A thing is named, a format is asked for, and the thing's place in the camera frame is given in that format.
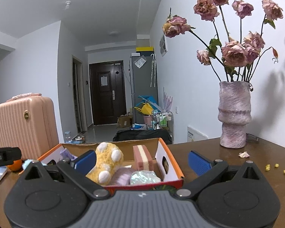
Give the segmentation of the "blue yellow bags pile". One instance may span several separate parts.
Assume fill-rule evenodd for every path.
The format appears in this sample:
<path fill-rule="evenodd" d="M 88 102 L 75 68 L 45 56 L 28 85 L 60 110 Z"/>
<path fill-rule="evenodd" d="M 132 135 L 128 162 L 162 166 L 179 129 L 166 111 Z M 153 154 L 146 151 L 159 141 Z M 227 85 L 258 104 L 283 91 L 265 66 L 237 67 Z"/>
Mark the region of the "blue yellow bags pile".
<path fill-rule="evenodd" d="M 148 95 L 140 95 L 138 98 L 141 99 L 141 102 L 136 104 L 134 107 L 135 110 L 140 112 L 145 116 L 152 115 L 154 111 L 160 112 L 161 108 L 158 105 L 158 102 L 155 100 L 153 96 Z"/>

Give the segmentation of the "fallen rose petal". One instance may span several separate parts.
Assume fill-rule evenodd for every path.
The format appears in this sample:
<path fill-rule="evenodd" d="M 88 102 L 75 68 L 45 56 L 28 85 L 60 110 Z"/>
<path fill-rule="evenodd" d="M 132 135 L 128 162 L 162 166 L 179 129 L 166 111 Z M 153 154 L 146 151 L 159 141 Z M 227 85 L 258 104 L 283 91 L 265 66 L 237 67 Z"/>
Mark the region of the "fallen rose petal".
<path fill-rule="evenodd" d="M 240 158 L 249 158 L 250 157 L 250 155 L 249 155 L 249 153 L 247 153 L 247 151 L 240 153 L 238 156 Z"/>

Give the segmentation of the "pink textured vase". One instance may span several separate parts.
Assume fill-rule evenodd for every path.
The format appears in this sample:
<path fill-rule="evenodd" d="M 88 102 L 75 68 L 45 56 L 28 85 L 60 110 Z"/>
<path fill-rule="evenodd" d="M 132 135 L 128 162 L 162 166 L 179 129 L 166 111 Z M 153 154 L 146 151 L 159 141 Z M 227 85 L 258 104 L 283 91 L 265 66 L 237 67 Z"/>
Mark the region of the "pink textured vase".
<path fill-rule="evenodd" d="M 230 149 L 243 148 L 247 138 L 245 126 L 252 120 L 250 86 L 244 81 L 222 81 L 219 87 L 220 145 Z"/>

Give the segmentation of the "blue pet feeder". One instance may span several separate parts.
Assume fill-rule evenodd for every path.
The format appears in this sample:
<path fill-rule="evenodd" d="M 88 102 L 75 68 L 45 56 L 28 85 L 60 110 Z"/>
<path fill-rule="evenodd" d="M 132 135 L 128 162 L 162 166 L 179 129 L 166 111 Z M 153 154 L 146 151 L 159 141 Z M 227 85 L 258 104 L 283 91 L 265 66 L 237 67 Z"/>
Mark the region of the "blue pet feeder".
<path fill-rule="evenodd" d="M 85 136 L 83 134 L 78 134 L 72 136 L 70 131 L 64 132 L 64 141 L 67 144 L 82 144 L 85 142 Z"/>

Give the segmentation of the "red cardboard box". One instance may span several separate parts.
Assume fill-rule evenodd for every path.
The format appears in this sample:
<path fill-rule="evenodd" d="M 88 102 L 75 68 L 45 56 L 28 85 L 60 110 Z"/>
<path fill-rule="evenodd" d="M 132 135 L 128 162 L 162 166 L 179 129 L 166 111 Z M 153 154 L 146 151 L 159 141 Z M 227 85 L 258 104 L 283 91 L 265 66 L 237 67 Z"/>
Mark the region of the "red cardboard box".
<path fill-rule="evenodd" d="M 70 165 L 109 192 L 179 189 L 184 175 L 162 138 L 97 144 L 59 144 L 38 160 L 58 162 L 75 156 Z"/>

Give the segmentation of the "dried pink roses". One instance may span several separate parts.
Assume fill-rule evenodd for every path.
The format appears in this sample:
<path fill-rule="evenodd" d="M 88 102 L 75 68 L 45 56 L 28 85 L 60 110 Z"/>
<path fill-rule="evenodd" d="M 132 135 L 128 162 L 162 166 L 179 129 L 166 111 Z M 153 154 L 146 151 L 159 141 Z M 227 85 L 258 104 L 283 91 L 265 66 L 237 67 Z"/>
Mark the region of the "dried pink roses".
<path fill-rule="evenodd" d="M 197 50 L 196 56 L 198 61 L 202 65 L 211 66 L 219 81 L 222 79 L 213 67 L 211 62 L 212 59 L 217 60 L 224 67 L 227 83 L 235 81 L 250 83 L 256 68 L 259 65 L 260 59 L 265 52 L 272 49 L 272 61 L 278 63 L 279 60 L 278 52 L 272 46 L 264 49 L 266 44 L 263 39 L 263 29 L 266 24 L 275 29 L 276 26 L 274 21 L 283 19 L 283 9 L 272 0 L 262 0 L 261 3 L 264 11 L 261 31 L 260 33 L 249 31 L 244 37 L 242 36 L 242 21 L 244 18 L 252 15 L 254 7 L 243 0 L 234 0 L 231 4 L 235 14 L 240 19 L 239 41 L 231 37 L 222 11 L 222 6 L 229 5 L 229 0 L 197 0 L 196 4 L 193 6 L 194 13 L 199 15 L 202 21 L 212 22 L 214 26 L 215 35 L 210 39 L 209 43 L 206 43 L 194 32 L 196 28 L 188 24 L 186 18 L 179 15 L 172 15 L 171 8 L 162 27 L 163 34 L 167 38 L 174 38 L 175 36 L 184 35 L 186 32 L 191 33 L 206 47 L 204 50 Z M 225 42 L 224 45 L 220 40 L 215 23 L 215 19 L 219 16 L 222 18 L 227 35 L 227 42 Z M 221 51 L 220 59 L 217 56 L 218 48 Z"/>

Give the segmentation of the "dark entrance door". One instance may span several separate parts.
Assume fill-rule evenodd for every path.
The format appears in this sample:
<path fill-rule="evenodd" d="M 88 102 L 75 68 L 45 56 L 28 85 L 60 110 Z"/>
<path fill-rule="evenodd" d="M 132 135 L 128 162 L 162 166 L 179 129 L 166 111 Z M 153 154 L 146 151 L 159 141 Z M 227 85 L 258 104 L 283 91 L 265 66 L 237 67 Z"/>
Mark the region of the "dark entrance door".
<path fill-rule="evenodd" d="M 89 65 L 93 124 L 115 124 L 126 114 L 123 61 L 99 62 Z"/>

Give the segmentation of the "wall electrical panel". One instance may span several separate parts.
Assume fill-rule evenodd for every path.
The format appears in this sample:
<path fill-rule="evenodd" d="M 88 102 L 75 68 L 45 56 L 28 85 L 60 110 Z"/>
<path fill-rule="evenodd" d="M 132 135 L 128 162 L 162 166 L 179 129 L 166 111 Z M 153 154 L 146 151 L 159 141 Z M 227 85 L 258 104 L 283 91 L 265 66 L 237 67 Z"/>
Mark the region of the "wall electrical panel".
<path fill-rule="evenodd" d="M 160 46 L 160 53 L 162 56 L 164 56 L 167 53 L 167 47 L 166 47 L 166 37 L 165 35 L 162 35 L 160 42 L 159 42 L 159 46 Z"/>

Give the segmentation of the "purple drawstring pouch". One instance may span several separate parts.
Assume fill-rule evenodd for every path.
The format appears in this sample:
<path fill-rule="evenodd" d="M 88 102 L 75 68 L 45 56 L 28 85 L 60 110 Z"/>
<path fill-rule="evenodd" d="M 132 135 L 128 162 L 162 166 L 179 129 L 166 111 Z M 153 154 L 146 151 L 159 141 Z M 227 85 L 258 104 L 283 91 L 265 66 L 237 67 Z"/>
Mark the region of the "purple drawstring pouch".
<path fill-rule="evenodd" d="M 76 160 L 78 157 L 69 152 L 67 148 L 60 151 L 60 160 L 69 159 L 70 161 Z"/>

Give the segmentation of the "white yellow plush dog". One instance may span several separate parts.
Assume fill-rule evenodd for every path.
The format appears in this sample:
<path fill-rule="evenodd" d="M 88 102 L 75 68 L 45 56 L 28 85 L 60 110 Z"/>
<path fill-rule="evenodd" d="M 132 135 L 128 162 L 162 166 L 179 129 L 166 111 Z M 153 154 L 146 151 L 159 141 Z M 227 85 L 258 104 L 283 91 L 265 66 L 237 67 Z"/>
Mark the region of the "white yellow plush dog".
<path fill-rule="evenodd" d="M 122 167 L 124 154 L 111 142 L 101 142 L 95 152 L 96 164 L 86 177 L 99 185 L 108 185 L 116 171 Z"/>

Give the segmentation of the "cardboard box on floor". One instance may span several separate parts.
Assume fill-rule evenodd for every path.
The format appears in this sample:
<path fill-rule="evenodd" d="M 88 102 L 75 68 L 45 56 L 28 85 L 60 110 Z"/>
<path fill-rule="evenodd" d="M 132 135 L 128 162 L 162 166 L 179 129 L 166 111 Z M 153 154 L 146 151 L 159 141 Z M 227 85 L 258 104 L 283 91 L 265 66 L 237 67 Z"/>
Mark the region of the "cardboard box on floor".
<path fill-rule="evenodd" d="M 117 127 L 118 128 L 127 128 L 132 126 L 132 115 L 124 115 L 117 118 Z"/>

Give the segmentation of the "orange fruit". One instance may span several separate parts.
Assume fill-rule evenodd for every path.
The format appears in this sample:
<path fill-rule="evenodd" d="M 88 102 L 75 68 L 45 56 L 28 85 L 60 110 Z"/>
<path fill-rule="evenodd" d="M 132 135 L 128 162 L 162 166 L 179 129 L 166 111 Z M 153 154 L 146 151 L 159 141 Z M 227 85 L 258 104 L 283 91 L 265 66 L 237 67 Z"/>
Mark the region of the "orange fruit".
<path fill-rule="evenodd" d="M 16 160 L 11 165 L 7 165 L 8 169 L 12 172 L 17 172 L 22 169 L 22 160 Z"/>

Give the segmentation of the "grey refrigerator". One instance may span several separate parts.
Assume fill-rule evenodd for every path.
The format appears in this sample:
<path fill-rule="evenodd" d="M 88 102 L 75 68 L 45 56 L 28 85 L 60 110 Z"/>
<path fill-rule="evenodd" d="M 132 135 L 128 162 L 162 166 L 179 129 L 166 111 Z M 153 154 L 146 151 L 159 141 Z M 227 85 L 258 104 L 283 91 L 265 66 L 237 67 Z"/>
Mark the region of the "grey refrigerator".
<path fill-rule="evenodd" d="M 151 80 L 152 73 L 152 56 L 131 56 L 130 57 L 130 81 L 131 81 L 131 98 L 133 108 L 133 123 L 143 124 L 143 114 L 135 107 L 141 108 L 143 102 L 141 96 L 153 97 L 158 104 L 157 83 Z"/>

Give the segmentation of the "white panel against wall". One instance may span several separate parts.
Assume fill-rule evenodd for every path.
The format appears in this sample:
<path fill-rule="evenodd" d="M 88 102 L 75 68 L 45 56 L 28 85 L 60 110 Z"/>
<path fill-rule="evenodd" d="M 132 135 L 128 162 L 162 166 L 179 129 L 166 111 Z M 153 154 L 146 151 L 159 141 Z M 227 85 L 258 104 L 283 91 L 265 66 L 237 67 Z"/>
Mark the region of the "white panel against wall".
<path fill-rule="evenodd" d="M 196 142 L 206 140 L 208 137 L 201 132 L 195 130 L 191 126 L 187 127 L 187 141 L 188 142 Z"/>

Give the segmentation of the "white plastic bundle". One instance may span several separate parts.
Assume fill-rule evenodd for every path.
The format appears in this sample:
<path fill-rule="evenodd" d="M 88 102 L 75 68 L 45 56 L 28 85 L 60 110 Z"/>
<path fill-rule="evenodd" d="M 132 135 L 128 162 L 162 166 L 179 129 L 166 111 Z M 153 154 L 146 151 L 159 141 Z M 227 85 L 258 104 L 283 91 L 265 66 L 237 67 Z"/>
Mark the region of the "white plastic bundle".
<path fill-rule="evenodd" d="M 146 185 L 160 183 L 161 179 L 154 171 L 140 170 L 131 174 L 130 185 Z"/>

